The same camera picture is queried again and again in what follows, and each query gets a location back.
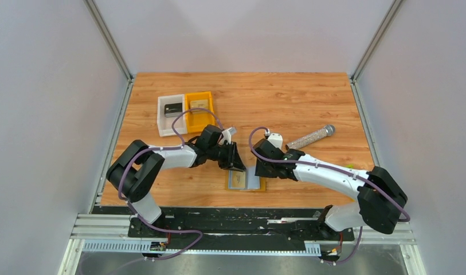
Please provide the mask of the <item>yellow leather card holder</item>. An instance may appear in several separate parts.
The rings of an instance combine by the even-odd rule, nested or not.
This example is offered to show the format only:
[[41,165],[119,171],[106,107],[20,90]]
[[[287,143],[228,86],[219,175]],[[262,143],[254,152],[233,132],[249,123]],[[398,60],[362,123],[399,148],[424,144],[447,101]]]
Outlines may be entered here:
[[226,183],[225,183],[225,189],[229,191],[244,191],[244,192],[264,192],[267,189],[267,181],[265,178],[259,177],[255,174],[256,168],[255,166],[250,166],[246,168],[246,188],[243,190],[232,190],[229,189],[228,183],[229,183],[229,174],[230,171],[228,171],[226,175]]

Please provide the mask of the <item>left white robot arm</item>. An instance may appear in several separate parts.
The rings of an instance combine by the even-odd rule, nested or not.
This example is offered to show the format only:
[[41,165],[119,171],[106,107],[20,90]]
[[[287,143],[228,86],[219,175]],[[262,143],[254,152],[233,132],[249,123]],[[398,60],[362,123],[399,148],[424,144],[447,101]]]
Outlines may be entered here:
[[152,237],[165,230],[162,211],[151,195],[151,188],[162,170],[193,168],[212,160],[220,169],[244,172],[237,144],[228,129],[207,125],[199,136],[177,147],[152,147],[134,140],[106,172],[106,180],[144,219],[143,229]]

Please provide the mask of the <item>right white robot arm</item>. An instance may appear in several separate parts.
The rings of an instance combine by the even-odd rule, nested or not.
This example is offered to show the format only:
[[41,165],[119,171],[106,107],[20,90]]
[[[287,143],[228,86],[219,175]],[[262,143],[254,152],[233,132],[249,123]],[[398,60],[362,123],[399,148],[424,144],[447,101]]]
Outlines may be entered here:
[[369,226],[382,234],[392,234],[397,223],[409,221],[404,210],[408,201],[388,170],[356,170],[323,162],[299,151],[283,152],[267,139],[251,147],[257,158],[256,175],[314,183],[353,199],[341,206],[326,206],[317,223],[318,234],[332,239],[349,227]]

